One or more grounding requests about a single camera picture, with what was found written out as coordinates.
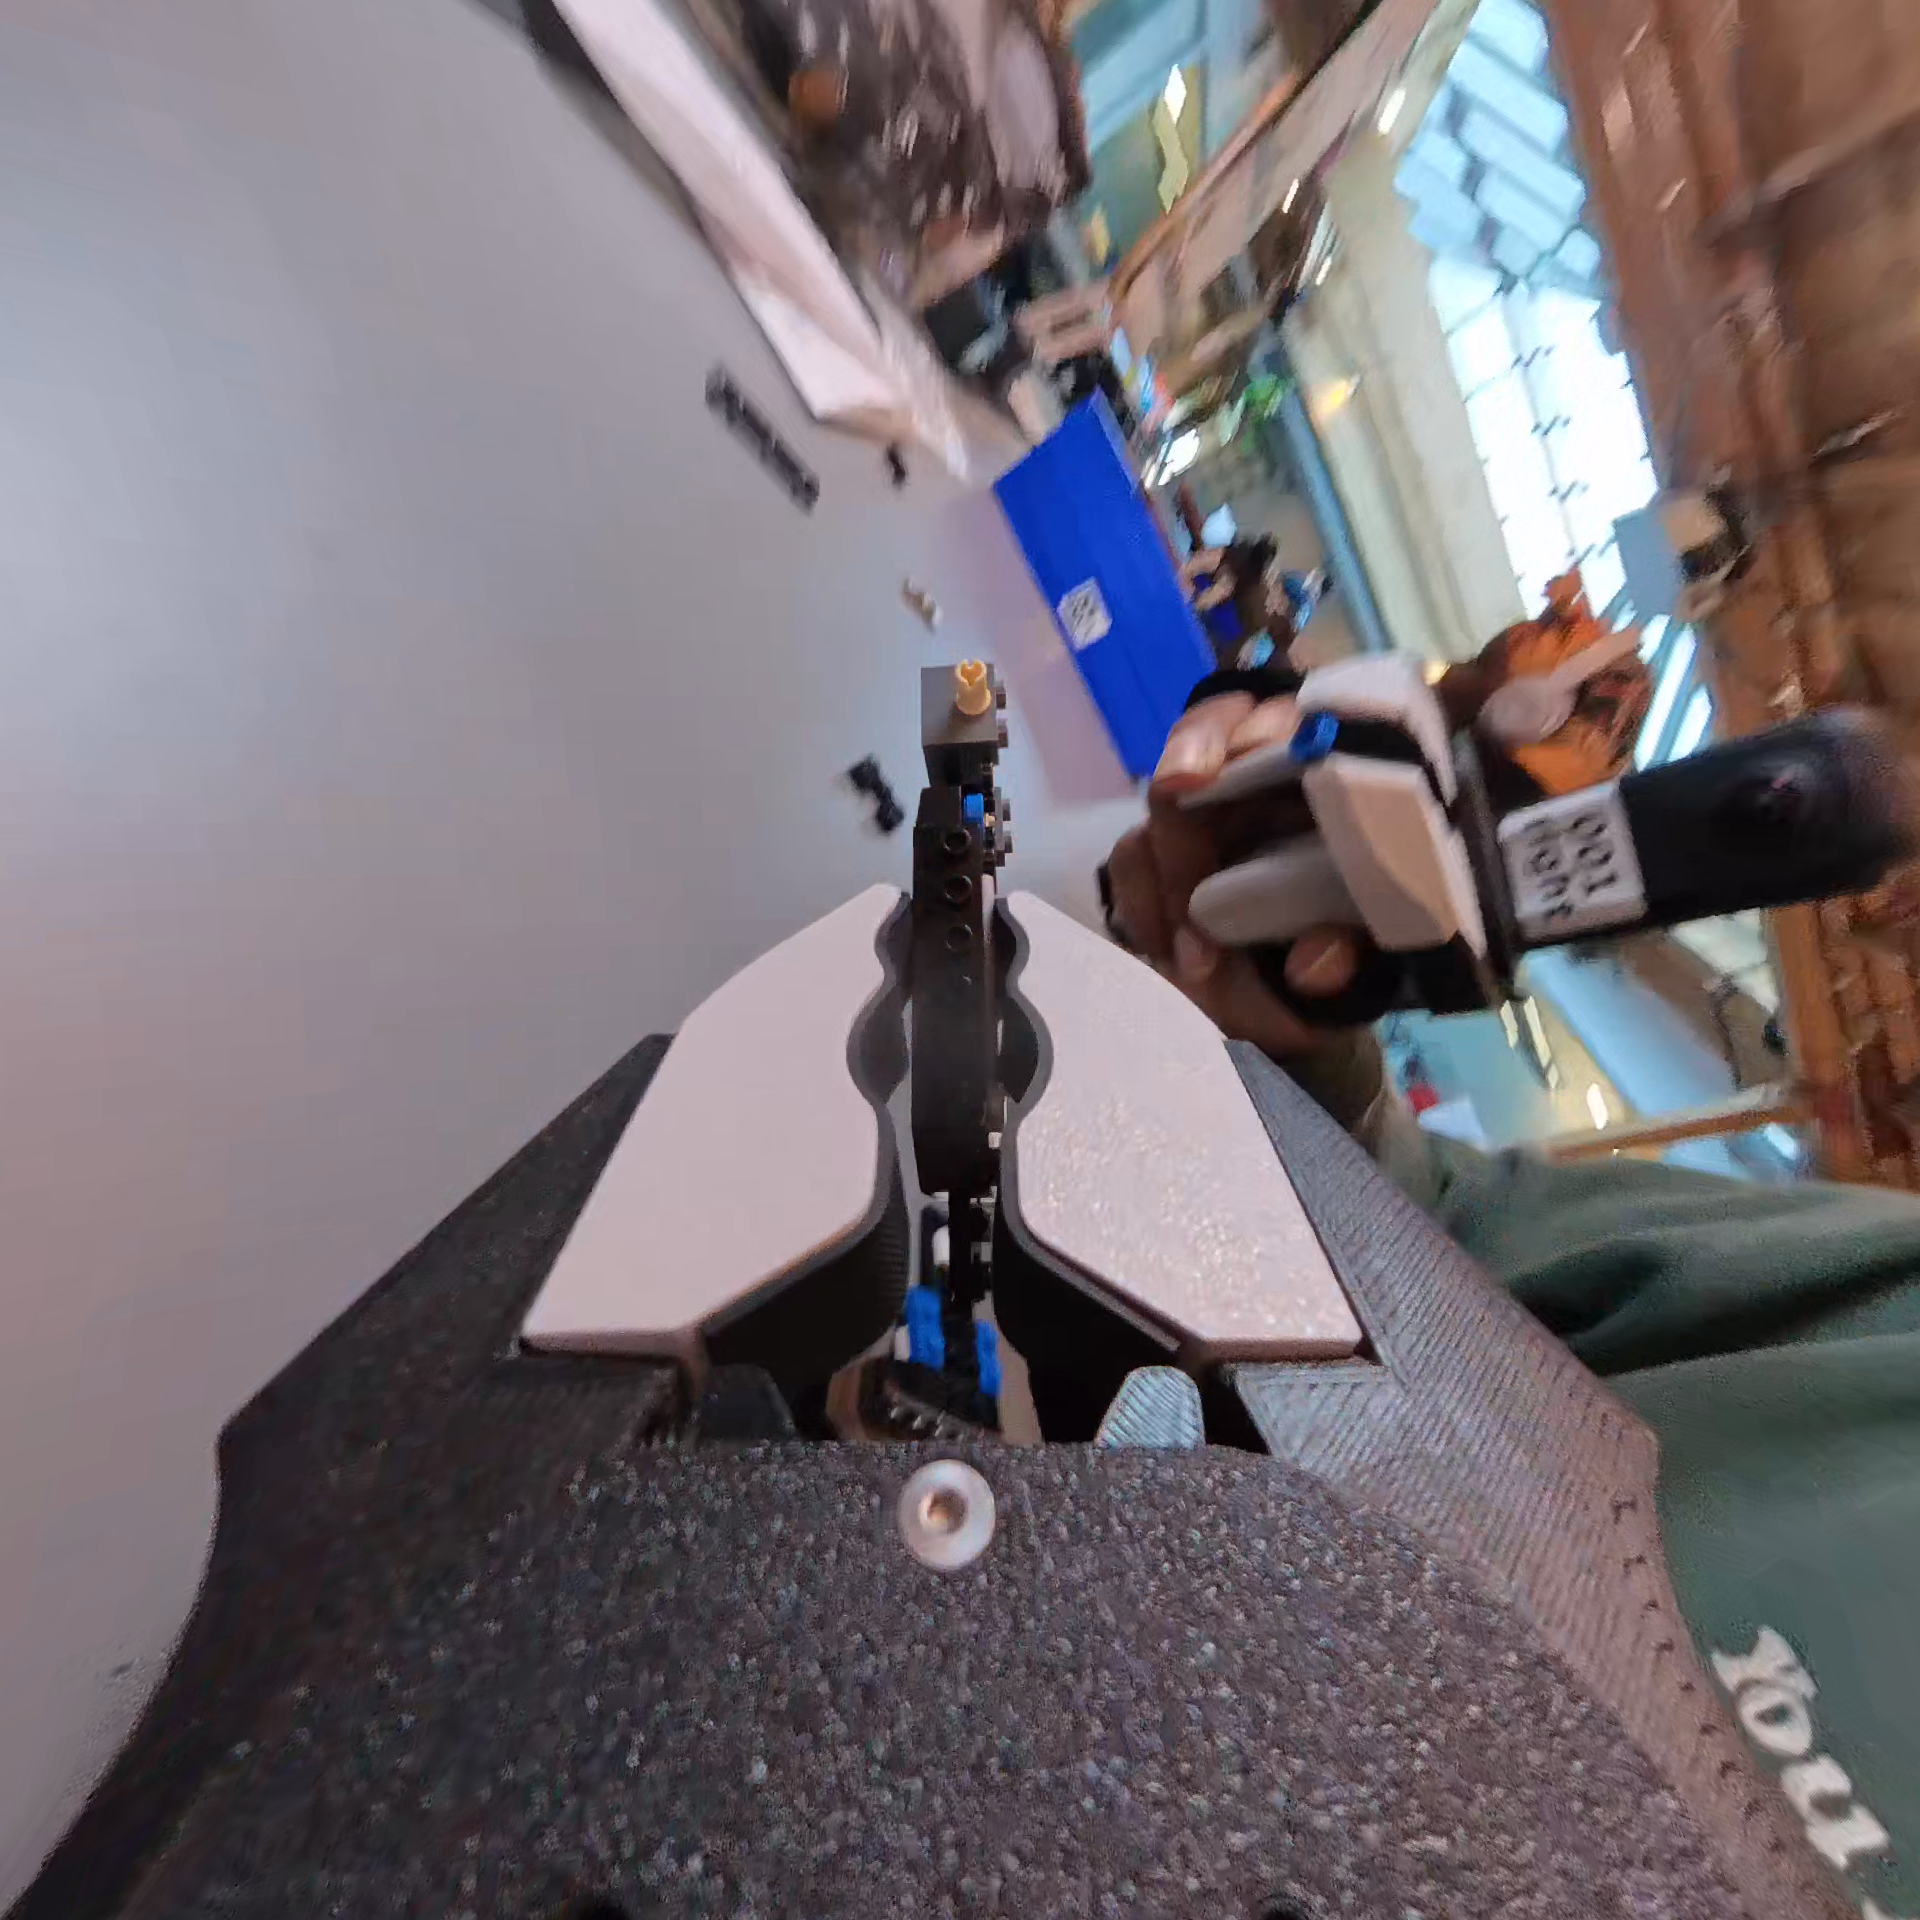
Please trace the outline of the blue plastic bin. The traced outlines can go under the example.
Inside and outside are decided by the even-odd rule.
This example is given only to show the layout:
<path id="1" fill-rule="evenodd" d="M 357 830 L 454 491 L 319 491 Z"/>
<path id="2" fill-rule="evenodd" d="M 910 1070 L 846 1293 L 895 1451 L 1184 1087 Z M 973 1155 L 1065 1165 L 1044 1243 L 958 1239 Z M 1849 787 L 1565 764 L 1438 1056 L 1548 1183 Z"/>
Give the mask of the blue plastic bin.
<path id="1" fill-rule="evenodd" d="M 1076 402 L 992 493 L 1121 770 L 1151 776 L 1215 659 L 1105 396 Z"/>

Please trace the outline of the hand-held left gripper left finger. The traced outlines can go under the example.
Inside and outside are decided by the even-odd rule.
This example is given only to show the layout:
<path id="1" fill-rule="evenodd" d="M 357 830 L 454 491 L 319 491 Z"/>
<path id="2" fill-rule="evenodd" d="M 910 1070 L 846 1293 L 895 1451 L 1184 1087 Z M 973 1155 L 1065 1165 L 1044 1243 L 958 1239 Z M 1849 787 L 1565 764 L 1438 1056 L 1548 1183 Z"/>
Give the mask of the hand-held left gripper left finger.
<path id="1" fill-rule="evenodd" d="M 849 1357 L 904 1255 L 903 891 L 872 885 L 681 1023 L 520 1326 L 537 1354 Z"/>

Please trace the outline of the small flat black piece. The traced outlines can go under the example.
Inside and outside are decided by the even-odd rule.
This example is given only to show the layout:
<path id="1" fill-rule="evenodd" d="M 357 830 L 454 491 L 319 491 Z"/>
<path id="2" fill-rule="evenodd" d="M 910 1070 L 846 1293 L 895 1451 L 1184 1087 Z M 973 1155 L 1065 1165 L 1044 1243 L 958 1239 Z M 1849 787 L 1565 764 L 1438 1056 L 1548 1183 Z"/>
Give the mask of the small flat black piece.
<path id="1" fill-rule="evenodd" d="M 708 371 L 703 405 L 798 511 L 816 511 L 823 491 L 821 476 L 793 448 L 775 421 L 764 413 L 756 399 L 735 384 L 726 367 Z"/>

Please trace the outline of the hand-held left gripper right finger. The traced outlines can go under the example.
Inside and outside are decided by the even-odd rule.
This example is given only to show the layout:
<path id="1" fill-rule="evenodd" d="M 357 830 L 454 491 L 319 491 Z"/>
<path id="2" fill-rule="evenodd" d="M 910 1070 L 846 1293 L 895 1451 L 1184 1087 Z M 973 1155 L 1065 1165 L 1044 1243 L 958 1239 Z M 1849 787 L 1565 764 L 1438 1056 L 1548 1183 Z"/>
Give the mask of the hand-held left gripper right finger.
<path id="1" fill-rule="evenodd" d="M 1012 1220 L 1196 1360 L 1345 1360 L 1363 1330 L 1215 1027 L 1035 894 L 998 901 L 1037 1063 Z"/>

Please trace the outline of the lego car model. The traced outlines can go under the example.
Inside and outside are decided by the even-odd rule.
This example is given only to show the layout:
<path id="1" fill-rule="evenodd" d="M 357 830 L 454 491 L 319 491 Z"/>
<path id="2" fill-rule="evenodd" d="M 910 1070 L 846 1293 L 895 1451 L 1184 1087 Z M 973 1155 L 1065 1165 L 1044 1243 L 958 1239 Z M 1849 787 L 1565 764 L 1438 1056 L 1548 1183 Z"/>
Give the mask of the lego car model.
<path id="1" fill-rule="evenodd" d="M 875 1357 L 856 1389 L 862 1416 L 886 1438 L 1001 1427 L 998 1338 L 981 1309 L 992 1293 L 1006 1112 L 995 922 L 1011 846 L 1004 703 L 988 660 L 921 669 L 925 776 L 910 839 L 903 987 L 910 1139 L 925 1204 L 895 1354 Z"/>

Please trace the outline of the wooden ceiling beam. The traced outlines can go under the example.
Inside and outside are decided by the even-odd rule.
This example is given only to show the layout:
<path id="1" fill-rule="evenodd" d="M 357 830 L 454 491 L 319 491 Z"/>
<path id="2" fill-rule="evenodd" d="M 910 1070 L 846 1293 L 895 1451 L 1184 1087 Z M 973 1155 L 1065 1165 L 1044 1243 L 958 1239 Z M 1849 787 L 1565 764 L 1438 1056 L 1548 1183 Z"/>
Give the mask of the wooden ceiling beam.
<path id="1" fill-rule="evenodd" d="M 1668 1146 L 1747 1136 L 1768 1124 L 1798 1126 L 1817 1116 L 1814 1101 L 1795 1085 L 1741 1087 L 1728 1098 L 1657 1117 L 1612 1120 L 1587 1131 L 1535 1142 L 1549 1164 L 1577 1164 L 1612 1155 L 1649 1155 Z"/>

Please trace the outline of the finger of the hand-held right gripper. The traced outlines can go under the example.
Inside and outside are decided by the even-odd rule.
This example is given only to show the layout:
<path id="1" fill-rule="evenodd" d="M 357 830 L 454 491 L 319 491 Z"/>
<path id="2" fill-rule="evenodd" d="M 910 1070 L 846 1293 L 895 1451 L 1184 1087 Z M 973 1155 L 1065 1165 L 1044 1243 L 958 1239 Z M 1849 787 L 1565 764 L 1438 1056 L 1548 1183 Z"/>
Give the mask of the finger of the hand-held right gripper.
<path id="1" fill-rule="evenodd" d="M 1355 655 L 1302 676 L 1297 715 L 1319 754 L 1300 787 L 1323 866 L 1345 903 L 1302 930 L 1365 930 L 1382 954 L 1463 944 L 1492 955 L 1478 885 L 1454 822 L 1449 722 L 1419 666 Z"/>

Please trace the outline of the white paper sheets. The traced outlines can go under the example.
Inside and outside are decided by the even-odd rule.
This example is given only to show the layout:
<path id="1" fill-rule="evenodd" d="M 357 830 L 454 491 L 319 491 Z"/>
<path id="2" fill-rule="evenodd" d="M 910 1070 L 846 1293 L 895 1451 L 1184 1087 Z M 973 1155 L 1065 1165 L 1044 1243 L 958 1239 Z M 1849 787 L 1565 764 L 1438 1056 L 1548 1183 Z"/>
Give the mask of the white paper sheets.
<path id="1" fill-rule="evenodd" d="M 692 203 L 813 422 L 925 453 L 968 479 L 956 386 L 903 309 L 868 300 L 804 211 L 775 149 L 672 13 L 654 2 L 559 2 L 617 108 Z"/>

